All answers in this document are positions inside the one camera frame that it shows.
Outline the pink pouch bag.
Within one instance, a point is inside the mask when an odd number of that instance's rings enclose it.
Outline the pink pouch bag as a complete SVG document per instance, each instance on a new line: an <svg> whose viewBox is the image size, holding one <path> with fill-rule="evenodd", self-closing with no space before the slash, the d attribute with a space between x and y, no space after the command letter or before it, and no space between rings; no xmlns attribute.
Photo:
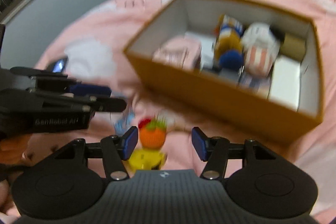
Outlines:
<svg viewBox="0 0 336 224"><path fill-rule="evenodd" d="M199 68L201 63L201 41L193 36L179 35L162 44L152 60L184 70Z"/></svg>

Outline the yellow toy figure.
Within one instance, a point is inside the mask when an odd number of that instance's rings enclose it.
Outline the yellow toy figure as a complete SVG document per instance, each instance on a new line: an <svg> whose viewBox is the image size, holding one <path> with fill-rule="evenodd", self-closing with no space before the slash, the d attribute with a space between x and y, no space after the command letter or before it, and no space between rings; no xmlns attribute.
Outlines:
<svg viewBox="0 0 336 224"><path fill-rule="evenodd" d="M160 150L137 148L127 161L133 172L137 170L160 170L167 155Z"/></svg>

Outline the smartphone with lit screen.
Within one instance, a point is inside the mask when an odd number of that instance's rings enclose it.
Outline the smartphone with lit screen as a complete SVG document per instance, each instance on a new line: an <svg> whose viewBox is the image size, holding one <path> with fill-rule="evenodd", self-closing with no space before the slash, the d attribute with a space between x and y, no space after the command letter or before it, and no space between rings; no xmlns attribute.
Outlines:
<svg viewBox="0 0 336 224"><path fill-rule="evenodd" d="M46 67L46 71L52 73L63 73L66 69L66 65L68 63L68 57L63 56L58 60L54 60Z"/></svg>

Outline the orange knitted carrot toy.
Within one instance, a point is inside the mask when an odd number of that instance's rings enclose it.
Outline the orange knitted carrot toy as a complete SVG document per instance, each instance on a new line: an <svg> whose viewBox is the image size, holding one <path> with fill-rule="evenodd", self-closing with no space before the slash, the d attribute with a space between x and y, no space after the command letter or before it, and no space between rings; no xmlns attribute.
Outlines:
<svg viewBox="0 0 336 224"><path fill-rule="evenodd" d="M164 119L145 118L138 123L138 130L143 148L159 150L163 147L167 135L167 123Z"/></svg>

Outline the pink patterned bed sheet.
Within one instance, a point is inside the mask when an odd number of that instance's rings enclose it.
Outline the pink patterned bed sheet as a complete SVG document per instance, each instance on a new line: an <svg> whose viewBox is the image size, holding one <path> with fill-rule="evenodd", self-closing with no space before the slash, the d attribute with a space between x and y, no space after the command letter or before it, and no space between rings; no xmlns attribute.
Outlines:
<svg viewBox="0 0 336 224"><path fill-rule="evenodd" d="M335 0L109 0L1 90L1 223L335 223Z"/></svg>

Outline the dark grey flat box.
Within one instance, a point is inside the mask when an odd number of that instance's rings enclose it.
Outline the dark grey flat box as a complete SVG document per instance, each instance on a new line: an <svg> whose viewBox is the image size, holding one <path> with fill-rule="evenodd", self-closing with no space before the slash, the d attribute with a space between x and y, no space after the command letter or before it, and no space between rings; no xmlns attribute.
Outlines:
<svg viewBox="0 0 336 224"><path fill-rule="evenodd" d="M231 82L235 85L239 83L240 73L238 71L232 71L230 69L219 67L202 67L201 73L212 75L221 81Z"/></svg>

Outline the photo card with picture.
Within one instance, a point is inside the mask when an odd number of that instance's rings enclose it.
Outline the photo card with picture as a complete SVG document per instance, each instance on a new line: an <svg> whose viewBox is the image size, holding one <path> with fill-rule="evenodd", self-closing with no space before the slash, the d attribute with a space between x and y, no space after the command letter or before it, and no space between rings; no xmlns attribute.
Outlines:
<svg viewBox="0 0 336 224"><path fill-rule="evenodd" d="M243 73L239 80L239 86L250 90L262 98L268 98L271 82L270 77L260 78L248 73Z"/></svg>

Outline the white rectangular box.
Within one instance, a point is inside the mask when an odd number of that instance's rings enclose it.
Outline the white rectangular box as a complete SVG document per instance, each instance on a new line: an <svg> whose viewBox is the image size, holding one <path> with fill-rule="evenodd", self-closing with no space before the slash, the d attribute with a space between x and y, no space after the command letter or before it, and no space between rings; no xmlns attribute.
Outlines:
<svg viewBox="0 0 336 224"><path fill-rule="evenodd" d="M297 111L300 95L301 65L286 56L274 62L268 99Z"/></svg>

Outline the orange cardboard storage box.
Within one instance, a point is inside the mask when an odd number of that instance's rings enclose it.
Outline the orange cardboard storage box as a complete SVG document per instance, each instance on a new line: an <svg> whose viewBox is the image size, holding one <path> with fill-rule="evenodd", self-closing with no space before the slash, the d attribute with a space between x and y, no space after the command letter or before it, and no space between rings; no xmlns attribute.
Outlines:
<svg viewBox="0 0 336 224"><path fill-rule="evenodd" d="M126 46L148 88L290 143L323 120L317 29L253 0L173 0Z"/></svg>

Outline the orange blue plush doll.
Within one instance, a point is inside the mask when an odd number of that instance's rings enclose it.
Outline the orange blue plush doll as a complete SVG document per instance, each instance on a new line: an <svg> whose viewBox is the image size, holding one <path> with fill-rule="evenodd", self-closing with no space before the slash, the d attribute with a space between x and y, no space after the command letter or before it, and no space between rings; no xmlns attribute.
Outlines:
<svg viewBox="0 0 336 224"><path fill-rule="evenodd" d="M214 66L239 71L243 66L243 46L240 42L243 25L235 18L222 14L215 29L216 41L213 45Z"/></svg>

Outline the white striped plush toy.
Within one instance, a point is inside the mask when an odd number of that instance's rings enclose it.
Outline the white striped plush toy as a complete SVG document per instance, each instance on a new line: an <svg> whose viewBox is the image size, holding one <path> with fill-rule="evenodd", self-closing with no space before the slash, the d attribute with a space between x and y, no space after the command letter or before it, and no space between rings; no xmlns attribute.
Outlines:
<svg viewBox="0 0 336 224"><path fill-rule="evenodd" d="M280 50L280 41L270 30L270 25L252 23L240 42L243 46L245 70L255 77L268 77Z"/></svg>

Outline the small gold cardboard box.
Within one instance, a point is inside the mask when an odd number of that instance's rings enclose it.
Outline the small gold cardboard box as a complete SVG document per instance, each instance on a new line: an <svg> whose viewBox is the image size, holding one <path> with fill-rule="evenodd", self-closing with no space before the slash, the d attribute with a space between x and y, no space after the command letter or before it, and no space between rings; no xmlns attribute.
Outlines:
<svg viewBox="0 0 336 224"><path fill-rule="evenodd" d="M306 54L306 40L286 33L280 46L280 53L301 62Z"/></svg>

